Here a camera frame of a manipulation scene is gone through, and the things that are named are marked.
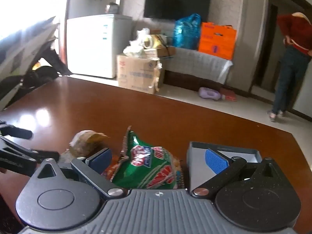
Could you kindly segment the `white plastic bag pile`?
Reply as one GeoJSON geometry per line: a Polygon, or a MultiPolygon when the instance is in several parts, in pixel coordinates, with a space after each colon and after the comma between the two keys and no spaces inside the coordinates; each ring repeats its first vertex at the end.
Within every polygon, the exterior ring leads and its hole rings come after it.
{"type": "Polygon", "coordinates": [[[150,34],[150,29],[143,28],[136,33],[136,39],[129,41],[129,45],[123,50],[123,54],[127,57],[142,58],[144,56],[144,41],[150,34]]]}

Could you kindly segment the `kettle on freezer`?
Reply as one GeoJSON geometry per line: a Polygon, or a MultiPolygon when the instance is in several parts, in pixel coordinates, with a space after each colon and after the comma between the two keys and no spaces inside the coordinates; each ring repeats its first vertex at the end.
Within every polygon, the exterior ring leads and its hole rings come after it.
{"type": "Polygon", "coordinates": [[[114,2],[110,2],[105,7],[106,14],[119,14],[119,12],[120,12],[120,6],[114,2]]]}

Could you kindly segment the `white cloth covered cabinet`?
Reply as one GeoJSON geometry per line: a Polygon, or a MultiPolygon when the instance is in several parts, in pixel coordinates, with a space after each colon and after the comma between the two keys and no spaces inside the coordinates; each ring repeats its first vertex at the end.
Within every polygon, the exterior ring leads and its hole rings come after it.
{"type": "Polygon", "coordinates": [[[232,61],[195,50],[176,48],[175,51],[175,55],[166,60],[166,70],[225,84],[232,61]]]}

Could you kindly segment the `blue plastic bag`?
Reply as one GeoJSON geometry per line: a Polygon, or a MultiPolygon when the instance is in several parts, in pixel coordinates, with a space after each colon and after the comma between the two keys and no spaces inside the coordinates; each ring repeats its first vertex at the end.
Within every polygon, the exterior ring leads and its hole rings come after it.
{"type": "Polygon", "coordinates": [[[201,31],[201,16],[194,13],[175,22],[172,45],[176,48],[197,50],[201,31]]]}

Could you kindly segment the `orange gift box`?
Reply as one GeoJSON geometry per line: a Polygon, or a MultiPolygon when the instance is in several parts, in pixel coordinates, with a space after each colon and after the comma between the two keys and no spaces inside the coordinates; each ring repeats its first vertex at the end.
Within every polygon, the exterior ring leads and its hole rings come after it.
{"type": "Polygon", "coordinates": [[[231,25],[202,23],[198,51],[226,60],[232,60],[236,30],[231,25]]]}

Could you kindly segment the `brown bread snack packet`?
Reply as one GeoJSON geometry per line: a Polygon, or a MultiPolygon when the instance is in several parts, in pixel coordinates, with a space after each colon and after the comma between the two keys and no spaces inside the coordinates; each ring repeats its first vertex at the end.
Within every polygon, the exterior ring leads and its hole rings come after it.
{"type": "Polygon", "coordinates": [[[109,137],[93,130],[78,132],[65,152],[60,155],[59,163],[69,163],[77,157],[90,157],[106,148],[109,137]]]}

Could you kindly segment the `red floor mat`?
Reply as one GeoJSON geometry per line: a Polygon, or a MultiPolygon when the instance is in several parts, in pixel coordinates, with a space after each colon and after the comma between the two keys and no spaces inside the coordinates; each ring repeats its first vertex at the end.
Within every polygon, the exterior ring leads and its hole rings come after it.
{"type": "Polygon", "coordinates": [[[233,101],[233,102],[236,101],[236,94],[232,90],[221,88],[220,94],[222,95],[222,99],[224,100],[233,101]]]}

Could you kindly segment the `small cardboard box stack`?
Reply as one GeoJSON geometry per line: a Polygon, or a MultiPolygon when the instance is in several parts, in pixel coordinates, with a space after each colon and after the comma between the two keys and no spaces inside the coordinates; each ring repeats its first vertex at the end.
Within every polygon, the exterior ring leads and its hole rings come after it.
{"type": "Polygon", "coordinates": [[[170,46],[163,34],[147,35],[143,42],[143,57],[147,59],[173,57],[175,47],[170,46]]]}

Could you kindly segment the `person in red top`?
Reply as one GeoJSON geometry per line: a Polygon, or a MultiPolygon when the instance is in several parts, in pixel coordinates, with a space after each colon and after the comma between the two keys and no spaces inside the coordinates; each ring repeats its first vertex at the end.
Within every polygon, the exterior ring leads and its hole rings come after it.
{"type": "Polygon", "coordinates": [[[311,9],[303,13],[279,15],[277,23],[284,36],[285,53],[281,59],[273,106],[268,112],[272,122],[278,115],[284,116],[295,88],[304,78],[311,61],[311,9]]]}

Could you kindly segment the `grey shallow box tray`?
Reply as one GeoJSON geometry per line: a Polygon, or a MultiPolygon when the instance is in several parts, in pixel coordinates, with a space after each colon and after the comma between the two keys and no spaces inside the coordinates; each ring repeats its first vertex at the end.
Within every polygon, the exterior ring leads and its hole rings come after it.
{"type": "Polygon", "coordinates": [[[260,163],[260,152],[249,148],[190,142],[187,151],[189,191],[212,179],[232,164],[232,157],[239,156],[248,163],[260,163]]]}

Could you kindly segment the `brown cardboard box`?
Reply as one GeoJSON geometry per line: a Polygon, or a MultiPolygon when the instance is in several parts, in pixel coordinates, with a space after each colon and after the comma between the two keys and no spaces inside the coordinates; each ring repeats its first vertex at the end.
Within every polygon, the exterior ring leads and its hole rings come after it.
{"type": "Polygon", "coordinates": [[[155,94],[162,87],[164,62],[159,59],[128,57],[117,58],[118,86],[147,94],[155,94]]]}

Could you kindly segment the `green shrimp cracker bag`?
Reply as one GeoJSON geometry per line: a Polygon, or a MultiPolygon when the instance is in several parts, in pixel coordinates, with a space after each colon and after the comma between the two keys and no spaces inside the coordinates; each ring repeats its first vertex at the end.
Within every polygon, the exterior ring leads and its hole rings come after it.
{"type": "Polygon", "coordinates": [[[128,127],[110,181],[125,189],[183,189],[181,161],[162,146],[141,140],[128,127]]]}

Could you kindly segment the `black wall television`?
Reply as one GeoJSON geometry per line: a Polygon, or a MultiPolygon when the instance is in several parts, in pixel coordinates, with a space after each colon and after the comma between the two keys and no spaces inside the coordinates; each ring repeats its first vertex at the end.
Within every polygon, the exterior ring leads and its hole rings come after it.
{"type": "Polygon", "coordinates": [[[145,18],[179,20],[198,14],[203,22],[209,15],[210,0],[145,0],[145,18]]]}

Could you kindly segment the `white chest freezer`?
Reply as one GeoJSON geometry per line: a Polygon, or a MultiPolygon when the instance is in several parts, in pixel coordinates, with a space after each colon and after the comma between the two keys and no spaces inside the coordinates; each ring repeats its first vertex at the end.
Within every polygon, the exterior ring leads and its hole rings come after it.
{"type": "Polygon", "coordinates": [[[67,66],[73,74],[113,79],[116,57],[128,46],[132,18],[119,14],[67,21],[67,66]]]}

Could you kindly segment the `purple detergent bottle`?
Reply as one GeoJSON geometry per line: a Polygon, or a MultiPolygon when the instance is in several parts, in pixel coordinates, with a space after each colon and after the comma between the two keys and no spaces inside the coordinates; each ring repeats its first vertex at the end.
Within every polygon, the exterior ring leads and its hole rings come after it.
{"type": "Polygon", "coordinates": [[[198,90],[199,97],[203,99],[212,99],[215,101],[225,100],[226,96],[222,95],[216,90],[212,90],[210,88],[200,87],[198,90]]]}

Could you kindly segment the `electric scooter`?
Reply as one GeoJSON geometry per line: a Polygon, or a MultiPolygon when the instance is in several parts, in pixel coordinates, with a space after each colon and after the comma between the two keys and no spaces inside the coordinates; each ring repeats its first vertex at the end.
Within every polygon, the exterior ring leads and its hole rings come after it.
{"type": "Polygon", "coordinates": [[[52,47],[54,17],[1,40],[1,110],[36,88],[72,72],[52,47]]]}

